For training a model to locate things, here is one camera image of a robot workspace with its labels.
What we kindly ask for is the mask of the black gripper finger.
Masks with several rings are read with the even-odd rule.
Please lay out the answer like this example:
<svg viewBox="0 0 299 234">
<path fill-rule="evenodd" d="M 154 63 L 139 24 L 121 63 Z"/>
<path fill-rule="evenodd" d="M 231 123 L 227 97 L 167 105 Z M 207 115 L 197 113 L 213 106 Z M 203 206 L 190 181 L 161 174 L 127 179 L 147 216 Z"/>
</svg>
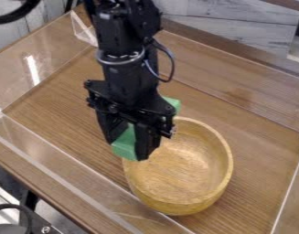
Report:
<svg viewBox="0 0 299 234">
<path fill-rule="evenodd" d="M 159 117 L 153 122 L 135 124 L 135 156 L 138 161 L 150 159 L 151 153 L 161 147 L 162 138 L 174 135 L 174 118 Z"/>
<path fill-rule="evenodd" d="M 118 113 L 96 110 L 98 123 L 106 137 L 107 143 L 113 144 L 129 128 L 127 121 Z"/>
</svg>

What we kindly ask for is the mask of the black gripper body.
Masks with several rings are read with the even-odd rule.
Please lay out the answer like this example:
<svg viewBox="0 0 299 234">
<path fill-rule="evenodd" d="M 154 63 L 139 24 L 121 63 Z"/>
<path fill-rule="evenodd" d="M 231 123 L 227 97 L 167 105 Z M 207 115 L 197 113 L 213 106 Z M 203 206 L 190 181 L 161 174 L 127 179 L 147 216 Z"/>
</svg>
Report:
<svg viewBox="0 0 299 234">
<path fill-rule="evenodd" d="M 127 123 L 153 122 L 173 117 L 177 109 L 159 93 L 158 51 L 145 49 L 134 54 L 110 55 L 96 52 L 105 72 L 102 80 L 87 80 L 88 104 L 99 111 L 118 113 Z"/>
</svg>

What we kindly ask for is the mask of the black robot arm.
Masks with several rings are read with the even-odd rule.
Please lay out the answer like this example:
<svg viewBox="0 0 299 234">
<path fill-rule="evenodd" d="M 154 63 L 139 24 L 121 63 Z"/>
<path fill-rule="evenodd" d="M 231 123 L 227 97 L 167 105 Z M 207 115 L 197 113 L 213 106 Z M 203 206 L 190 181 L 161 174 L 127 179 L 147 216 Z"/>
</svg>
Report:
<svg viewBox="0 0 299 234">
<path fill-rule="evenodd" d="M 158 53 L 171 51 L 154 36 L 162 11 L 151 0 L 84 0 L 95 29 L 105 78 L 87 80 L 87 102 L 115 155 L 143 161 L 174 134 L 181 102 L 159 93 Z"/>
</svg>

